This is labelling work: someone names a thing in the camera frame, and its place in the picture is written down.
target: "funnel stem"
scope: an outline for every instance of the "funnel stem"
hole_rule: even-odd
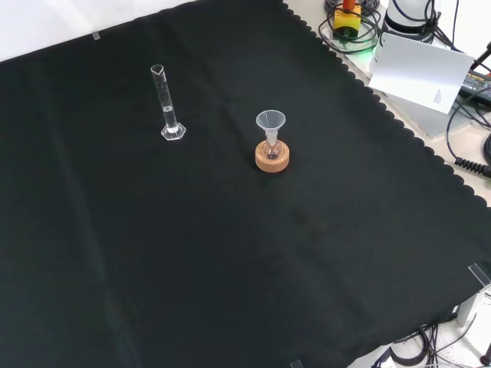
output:
[[[271,147],[274,147],[276,142],[278,142],[278,131],[275,132],[267,132],[266,140]]]

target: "white paper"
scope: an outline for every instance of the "white paper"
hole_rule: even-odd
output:
[[[371,88],[449,113],[473,58],[384,33],[373,63]]]

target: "scalloped edge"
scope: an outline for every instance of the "scalloped edge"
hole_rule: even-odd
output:
[[[387,109],[387,105],[385,103],[382,103],[381,102],[380,96],[376,95],[374,93],[374,90],[372,90],[367,85],[365,85],[365,83],[361,79],[358,79],[356,77],[356,74],[355,73],[353,73],[352,71],[350,71],[349,66],[344,62],[344,60],[342,58],[340,58],[334,51],[332,51],[329,48],[329,46],[327,46],[323,42],[323,40],[320,37],[317,36],[317,32],[313,31],[312,30],[312,27],[310,27],[307,24],[306,21],[302,20],[302,18],[300,17],[300,15],[295,14],[295,12],[290,9],[290,7],[288,6],[288,4],[286,4],[284,0],[275,0],[275,2],[277,2],[280,5],[280,7],[283,9],[283,11],[285,11],[287,14],[289,14],[290,17],[296,23],[300,24],[312,37],[314,37],[318,41],[319,44],[321,44],[326,50],[328,50],[329,54],[331,54],[335,58],[335,60],[339,64],[341,64],[341,67],[344,69],[345,72],[347,72],[347,74],[352,79],[354,79],[355,83],[356,84],[359,84],[360,87],[363,87],[371,95],[371,98],[374,100],[374,102],[383,111],[385,111],[387,114],[390,114],[391,115],[392,121],[395,122],[397,124],[397,126],[405,134],[410,135],[410,137],[409,137],[410,138],[410,141],[412,141],[413,143],[416,143],[418,146],[423,147],[424,152],[426,154],[428,154],[428,156],[430,156],[430,159],[432,159],[438,166],[440,166],[443,171],[446,172],[446,174],[449,176],[449,179],[452,180],[452,181],[454,181],[454,184],[458,184],[458,185],[460,185],[462,187],[462,192],[463,192],[462,195],[463,196],[469,197],[470,200],[472,200],[472,201],[474,201],[476,203],[476,205],[478,205],[480,207],[484,207],[485,209],[487,209],[487,214],[488,215],[491,215],[491,206],[488,205],[487,201],[482,196],[477,195],[475,193],[474,189],[471,186],[468,186],[467,184],[465,184],[465,179],[462,176],[456,174],[455,173],[455,169],[451,165],[447,165],[445,163],[445,160],[443,159],[442,156],[436,155],[435,154],[435,151],[431,147],[427,146],[426,143],[421,138],[418,138],[418,137],[415,137],[414,136],[414,131],[412,131],[409,128],[406,128],[406,124],[404,124],[403,121],[401,121],[399,119],[396,119],[394,113],[392,111],[390,111],[390,110]]]

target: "round wooden base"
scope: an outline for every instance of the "round wooden base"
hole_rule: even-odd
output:
[[[280,171],[284,170],[286,166],[288,166],[288,163],[290,162],[290,149],[285,143],[283,143],[280,140],[279,142],[283,147],[282,156],[279,157],[278,159],[268,159],[261,154],[261,148],[265,142],[266,142],[265,140],[262,141],[255,148],[255,164],[262,171],[266,171],[267,173],[273,173],[273,172],[279,173]]]

